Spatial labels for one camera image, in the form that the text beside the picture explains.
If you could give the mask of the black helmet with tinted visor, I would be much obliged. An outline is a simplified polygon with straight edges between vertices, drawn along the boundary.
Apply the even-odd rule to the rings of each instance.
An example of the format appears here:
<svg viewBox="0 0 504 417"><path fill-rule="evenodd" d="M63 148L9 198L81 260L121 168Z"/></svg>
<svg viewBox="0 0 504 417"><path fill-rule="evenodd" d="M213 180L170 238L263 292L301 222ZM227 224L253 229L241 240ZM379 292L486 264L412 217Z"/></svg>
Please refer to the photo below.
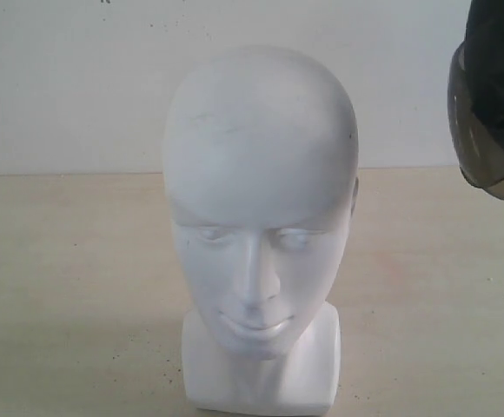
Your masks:
<svg viewBox="0 0 504 417"><path fill-rule="evenodd" d="M448 74L448 123L461 174L504 201L504 1L473 1Z"/></svg>

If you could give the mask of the white mannequin head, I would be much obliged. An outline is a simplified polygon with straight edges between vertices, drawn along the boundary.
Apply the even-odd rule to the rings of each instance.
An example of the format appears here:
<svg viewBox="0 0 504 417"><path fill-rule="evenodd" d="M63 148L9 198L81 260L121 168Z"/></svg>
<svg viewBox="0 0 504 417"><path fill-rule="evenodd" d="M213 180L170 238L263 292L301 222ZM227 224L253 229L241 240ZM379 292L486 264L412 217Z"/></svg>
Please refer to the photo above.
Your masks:
<svg viewBox="0 0 504 417"><path fill-rule="evenodd" d="M227 51L181 83L162 155L193 302L182 323L187 398L226 413L324 415L341 368L328 294L358 191L346 90L294 50Z"/></svg>

